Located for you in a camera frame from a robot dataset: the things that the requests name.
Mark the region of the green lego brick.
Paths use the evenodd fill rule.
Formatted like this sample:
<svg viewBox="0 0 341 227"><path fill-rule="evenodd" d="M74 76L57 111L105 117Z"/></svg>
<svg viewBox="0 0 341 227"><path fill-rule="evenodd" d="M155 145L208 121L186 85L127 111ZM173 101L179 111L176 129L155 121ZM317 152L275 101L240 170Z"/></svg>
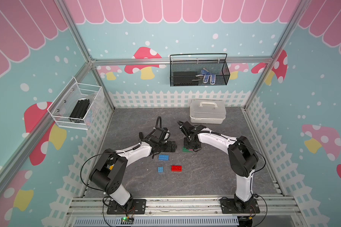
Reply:
<svg viewBox="0 0 341 227"><path fill-rule="evenodd" d="M183 151L183 152L192 152L192 149L187 149L187 148L183 147L183 148L182 148L182 151Z"/></svg>

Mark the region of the large blue lego brick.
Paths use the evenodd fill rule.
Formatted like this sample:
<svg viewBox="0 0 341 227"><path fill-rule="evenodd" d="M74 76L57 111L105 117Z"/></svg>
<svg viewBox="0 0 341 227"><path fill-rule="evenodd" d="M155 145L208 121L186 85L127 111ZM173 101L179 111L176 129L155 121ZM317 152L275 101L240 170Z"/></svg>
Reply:
<svg viewBox="0 0 341 227"><path fill-rule="evenodd" d="M159 155L158 159L162 160L162 161L168 161L169 160L169 155Z"/></svg>

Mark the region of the red lego brick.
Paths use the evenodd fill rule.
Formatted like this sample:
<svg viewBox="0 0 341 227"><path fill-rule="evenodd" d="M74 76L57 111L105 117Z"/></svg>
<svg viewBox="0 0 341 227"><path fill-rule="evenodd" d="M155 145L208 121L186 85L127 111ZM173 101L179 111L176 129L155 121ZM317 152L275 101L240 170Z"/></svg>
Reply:
<svg viewBox="0 0 341 227"><path fill-rule="evenodd" d="M172 172L182 172L182 166L172 165L171 171Z"/></svg>

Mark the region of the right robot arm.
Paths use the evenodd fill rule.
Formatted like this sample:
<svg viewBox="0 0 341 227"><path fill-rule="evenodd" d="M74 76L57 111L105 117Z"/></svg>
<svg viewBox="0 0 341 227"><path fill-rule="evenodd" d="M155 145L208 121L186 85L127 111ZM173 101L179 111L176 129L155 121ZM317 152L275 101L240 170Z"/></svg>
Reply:
<svg viewBox="0 0 341 227"><path fill-rule="evenodd" d="M194 152L202 149L202 144L208 144L225 152L230 166L236 174L236 191L233 198L219 199L223 214L260 213L260 208L253 193L253 175L259 161L258 152L253 149L249 140L241 136L230 137L213 131L203 125L192 125L189 122L177 122L185 135L184 148Z"/></svg>

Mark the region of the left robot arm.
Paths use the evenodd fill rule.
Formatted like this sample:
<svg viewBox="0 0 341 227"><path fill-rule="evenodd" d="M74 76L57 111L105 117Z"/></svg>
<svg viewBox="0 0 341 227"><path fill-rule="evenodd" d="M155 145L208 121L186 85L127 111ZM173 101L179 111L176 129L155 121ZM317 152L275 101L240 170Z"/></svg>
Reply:
<svg viewBox="0 0 341 227"><path fill-rule="evenodd" d="M96 190L104 192L113 199L115 206L128 214L135 210L131 193L122 185L126 168L142 158L154 158L162 152L174 152L177 148L174 141L169 141L171 133L162 127L162 118L157 117L155 127L147 135L139 133L139 142L121 150L106 149L99 157L89 174L89 180L94 183Z"/></svg>

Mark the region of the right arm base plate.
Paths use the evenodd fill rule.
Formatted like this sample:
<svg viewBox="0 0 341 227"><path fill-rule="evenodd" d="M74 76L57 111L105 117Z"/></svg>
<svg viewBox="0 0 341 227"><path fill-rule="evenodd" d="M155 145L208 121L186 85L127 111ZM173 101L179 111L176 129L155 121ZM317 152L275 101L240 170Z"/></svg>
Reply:
<svg viewBox="0 0 341 227"><path fill-rule="evenodd" d="M238 198L219 199L223 214L259 214L260 208L255 198L251 198L247 202Z"/></svg>

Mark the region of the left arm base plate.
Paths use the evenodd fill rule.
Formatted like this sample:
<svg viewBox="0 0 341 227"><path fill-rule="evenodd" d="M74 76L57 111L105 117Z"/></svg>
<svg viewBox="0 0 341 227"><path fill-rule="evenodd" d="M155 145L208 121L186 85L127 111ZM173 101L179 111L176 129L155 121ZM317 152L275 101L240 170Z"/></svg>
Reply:
<svg viewBox="0 0 341 227"><path fill-rule="evenodd" d="M125 205L119 205L115 200L111 201L108 208L108 215L133 215L145 214L145 199L130 199Z"/></svg>

